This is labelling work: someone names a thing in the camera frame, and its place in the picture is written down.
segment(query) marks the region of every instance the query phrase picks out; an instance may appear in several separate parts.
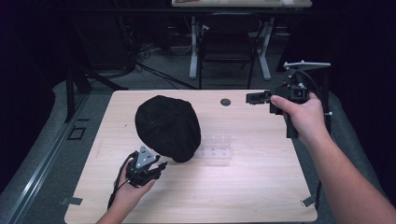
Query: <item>table surface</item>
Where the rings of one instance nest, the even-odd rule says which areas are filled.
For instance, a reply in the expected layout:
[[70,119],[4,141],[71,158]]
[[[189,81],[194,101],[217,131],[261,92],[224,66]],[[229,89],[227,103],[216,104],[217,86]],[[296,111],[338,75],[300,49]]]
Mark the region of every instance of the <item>table surface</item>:
[[[270,114],[269,105],[246,104],[251,92],[257,91],[114,92],[73,196],[82,203],[69,205],[65,221],[94,223],[106,211],[122,162],[143,145],[134,126],[136,109],[156,95],[192,104],[202,144],[185,163],[161,157],[168,161],[163,175],[124,222],[314,221],[314,206],[302,205],[310,193],[285,137],[285,121]],[[222,99],[231,104],[222,105]],[[203,156],[214,145],[224,153]]]
[[178,2],[173,7],[311,7],[311,0],[196,0]]

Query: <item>right hand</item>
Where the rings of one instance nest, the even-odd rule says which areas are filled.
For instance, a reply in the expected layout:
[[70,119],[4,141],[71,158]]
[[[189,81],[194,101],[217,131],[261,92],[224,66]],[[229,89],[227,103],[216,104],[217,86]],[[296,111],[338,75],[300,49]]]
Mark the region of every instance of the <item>right hand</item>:
[[309,93],[309,100],[302,105],[277,95],[271,97],[271,102],[290,115],[291,122],[299,133],[299,139],[305,145],[313,141],[316,136],[327,134],[323,108],[313,92]]

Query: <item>wire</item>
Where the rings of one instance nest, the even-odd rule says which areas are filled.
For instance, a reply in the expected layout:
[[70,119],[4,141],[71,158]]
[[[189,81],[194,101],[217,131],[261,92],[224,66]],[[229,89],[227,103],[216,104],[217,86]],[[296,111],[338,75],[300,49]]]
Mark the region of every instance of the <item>wire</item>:
[[134,153],[131,153],[131,154],[125,159],[125,161],[122,163],[122,166],[120,167],[119,174],[117,175],[116,182],[114,183],[113,192],[111,193],[110,199],[108,200],[107,209],[109,209],[110,206],[111,206],[111,204],[113,204],[114,199],[116,198],[116,193],[117,193],[117,191],[122,187],[122,185],[124,185],[126,182],[129,181],[129,180],[127,180],[127,181],[125,181],[124,183],[122,183],[122,184],[119,186],[120,177],[121,177],[121,174],[122,174],[122,170],[124,169],[126,162],[127,162],[129,159],[132,158],[133,154],[134,154]]
[[142,69],[144,69],[144,70],[150,72],[150,73],[151,73],[152,75],[154,75],[154,76],[163,78],[165,81],[167,81],[168,83],[170,83],[170,84],[171,84],[174,88],[176,88],[176,89],[177,89],[177,87],[176,87],[173,83],[171,83],[171,81],[172,81],[172,82],[176,82],[177,84],[180,84],[180,85],[185,86],[185,87],[187,87],[187,88],[190,88],[190,89],[192,89],[192,90],[198,90],[198,88],[196,88],[196,87],[194,87],[194,86],[192,86],[192,85],[190,85],[190,84],[188,84],[188,83],[186,83],[186,82],[180,81],[180,80],[178,80],[178,79],[175,78],[175,77],[172,77],[172,76],[167,75],[167,74],[165,74],[165,73],[163,73],[163,72],[157,71],[157,70],[155,70],[155,69],[153,69],[153,68],[147,67],[147,66],[145,66],[145,65],[142,64],[142,63],[136,63],[136,65],[139,65]]
[[[323,99],[323,94],[321,94],[321,91],[320,91],[320,88],[318,87],[318,84],[317,84],[317,82],[311,77],[311,76],[309,76],[306,72],[304,72],[304,71],[300,71],[300,70],[298,70],[298,71],[296,71],[295,73],[294,73],[294,75],[296,75],[296,74],[301,74],[301,75],[303,75],[308,81],[309,81],[309,83],[313,86],[313,90],[311,90],[318,98],[319,98],[319,100],[321,101],[321,104],[322,104],[322,107],[323,107],[323,112],[324,112],[324,114],[325,114],[325,116],[326,116],[326,119],[328,119],[329,120],[329,122],[326,122],[325,124],[326,124],[326,128],[327,128],[327,131],[329,132],[329,134],[332,134],[331,133],[331,128],[330,128],[330,116],[328,116],[329,115],[329,112],[330,112],[330,110],[329,110],[329,105],[327,104],[327,102],[324,102],[324,99]],[[318,184],[317,184],[317,189],[316,189],[316,192],[315,192],[315,209],[317,209],[318,210],[318,208],[319,208],[319,202],[320,202],[320,191],[321,191],[321,185],[322,185],[322,183],[321,183],[321,181],[319,180],[318,181]]]

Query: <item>tape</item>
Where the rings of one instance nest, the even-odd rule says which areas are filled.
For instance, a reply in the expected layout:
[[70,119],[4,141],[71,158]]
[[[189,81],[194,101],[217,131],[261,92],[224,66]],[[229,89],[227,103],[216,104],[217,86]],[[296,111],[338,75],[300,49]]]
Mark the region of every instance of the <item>tape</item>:
[[61,204],[63,205],[69,205],[69,204],[75,204],[75,205],[80,205],[82,202],[82,199],[80,198],[63,198],[61,201]]

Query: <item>black cloth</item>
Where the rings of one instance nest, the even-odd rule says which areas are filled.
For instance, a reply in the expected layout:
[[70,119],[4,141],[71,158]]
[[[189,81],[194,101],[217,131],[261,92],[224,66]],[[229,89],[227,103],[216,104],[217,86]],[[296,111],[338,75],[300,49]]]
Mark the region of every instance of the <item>black cloth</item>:
[[176,162],[189,161],[201,145],[201,128],[192,105],[157,95],[137,108],[137,134],[148,147]]

